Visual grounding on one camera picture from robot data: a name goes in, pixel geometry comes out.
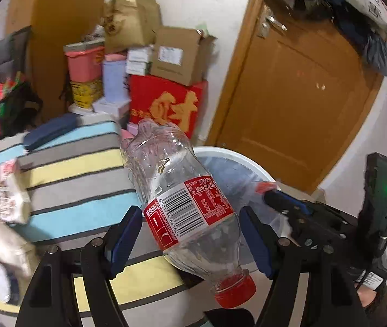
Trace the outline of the person right hand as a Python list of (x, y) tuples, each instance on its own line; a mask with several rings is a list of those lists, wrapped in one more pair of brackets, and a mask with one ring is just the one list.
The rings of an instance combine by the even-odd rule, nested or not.
[(364, 309), (375, 308), (379, 305), (378, 293), (364, 284), (359, 285), (355, 283), (357, 295), (360, 299), (360, 303)]

